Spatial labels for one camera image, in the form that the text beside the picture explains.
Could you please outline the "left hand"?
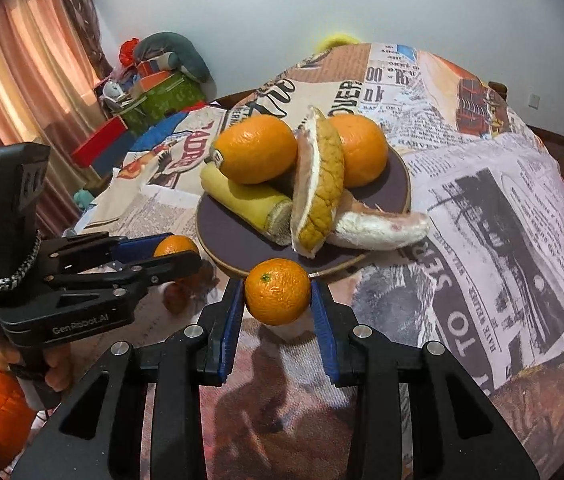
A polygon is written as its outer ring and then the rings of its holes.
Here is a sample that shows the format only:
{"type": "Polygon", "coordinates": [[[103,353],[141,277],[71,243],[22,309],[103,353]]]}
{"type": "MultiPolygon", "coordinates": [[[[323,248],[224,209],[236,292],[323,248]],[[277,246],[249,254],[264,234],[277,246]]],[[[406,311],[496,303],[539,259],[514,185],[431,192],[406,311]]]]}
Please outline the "left hand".
{"type": "MultiPolygon", "coordinates": [[[[61,344],[43,350],[47,370],[44,380],[54,391],[61,392],[73,383],[73,358],[70,344],[61,344]]],[[[22,358],[17,348],[5,338],[0,337],[0,370],[3,373],[12,372],[14,366],[20,364],[22,358]]]]}

